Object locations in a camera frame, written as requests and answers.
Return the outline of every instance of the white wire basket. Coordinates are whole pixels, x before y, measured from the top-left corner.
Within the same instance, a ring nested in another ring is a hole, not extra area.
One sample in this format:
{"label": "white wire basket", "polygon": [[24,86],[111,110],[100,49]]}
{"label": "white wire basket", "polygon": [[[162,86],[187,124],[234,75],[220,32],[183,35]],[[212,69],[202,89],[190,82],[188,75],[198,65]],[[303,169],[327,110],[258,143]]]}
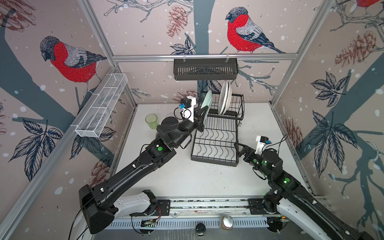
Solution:
{"label": "white wire basket", "polygon": [[127,82],[125,74],[111,74],[75,130],[80,137],[100,136]]}

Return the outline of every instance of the white snow dot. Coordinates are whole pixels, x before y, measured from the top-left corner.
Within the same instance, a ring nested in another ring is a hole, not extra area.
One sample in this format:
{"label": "white snow dot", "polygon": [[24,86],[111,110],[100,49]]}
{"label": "white snow dot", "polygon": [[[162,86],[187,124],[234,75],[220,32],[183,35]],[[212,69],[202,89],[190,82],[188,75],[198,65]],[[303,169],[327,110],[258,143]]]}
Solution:
{"label": "white snow dot", "polygon": [[55,194],[56,194],[56,195],[59,195],[59,194],[61,194],[62,191],[63,191],[63,187],[59,187],[59,188],[57,188],[57,189],[55,190]]}

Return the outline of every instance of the wallpaper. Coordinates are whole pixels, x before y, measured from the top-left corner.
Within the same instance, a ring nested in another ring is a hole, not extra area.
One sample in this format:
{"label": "wallpaper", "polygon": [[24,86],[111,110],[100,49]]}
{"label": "wallpaper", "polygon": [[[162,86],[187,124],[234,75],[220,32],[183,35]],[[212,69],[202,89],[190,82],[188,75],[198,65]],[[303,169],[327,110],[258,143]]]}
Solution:
{"label": "wallpaper", "polygon": [[[92,0],[115,55],[297,52],[321,0]],[[185,48],[186,38],[191,48]]]}
{"label": "wallpaper", "polygon": [[317,194],[341,220],[382,240],[383,4],[341,2],[276,109]]}
{"label": "wallpaper", "polygon": [[[270,101],[291,61],[239,61],[239,74],[231,80],[232,93],[244,101]],[[137,103],[178,103],[198,89],[221,90],[223,81],[176,81],[173,62],[119,63],[127,75]]]}
{"label": "wallpaper", "polygon": [[110,66],[77,1],[0,5],[2,221]]}

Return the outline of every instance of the bird foot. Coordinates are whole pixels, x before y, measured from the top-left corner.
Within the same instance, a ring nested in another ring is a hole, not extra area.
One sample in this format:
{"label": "bird foot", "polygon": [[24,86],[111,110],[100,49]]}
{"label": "bird foot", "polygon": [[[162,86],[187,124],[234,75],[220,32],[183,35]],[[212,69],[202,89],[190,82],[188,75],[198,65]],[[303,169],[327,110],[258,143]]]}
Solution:
{"label": "bird foot", "polygon": [[93,94],[93,92],[91,92],[90,90],[87,90],[87,91],[83,92],[83,98],[85,97],[85,94],[87,94],[87,93]]}

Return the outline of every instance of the bird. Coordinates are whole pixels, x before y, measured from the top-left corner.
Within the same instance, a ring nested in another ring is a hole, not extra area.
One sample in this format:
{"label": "bird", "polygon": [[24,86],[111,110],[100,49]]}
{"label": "bird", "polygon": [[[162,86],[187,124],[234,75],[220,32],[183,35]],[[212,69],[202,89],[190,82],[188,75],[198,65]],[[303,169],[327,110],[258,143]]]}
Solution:
{"label": "bird", "polygon": [[97,66],[102,60],[107,59],[84,48],[72,47],[53,36],[42,40],[40,51],[43,59],[50,60],[66,79],[76,83],[87,83],[87,90],[83,92],[83,96],[86,93],[92,93],[88,90],[88,81],[93,75],[97,76]]}
{"label": "bird", "polygon": [[244,7],[231,9],[225,18],[228,20],[228,41],[240,51],[253,53],[256,49],[269,48],[278,53],[284,53],[265,36],[263,30],[254,24]]}

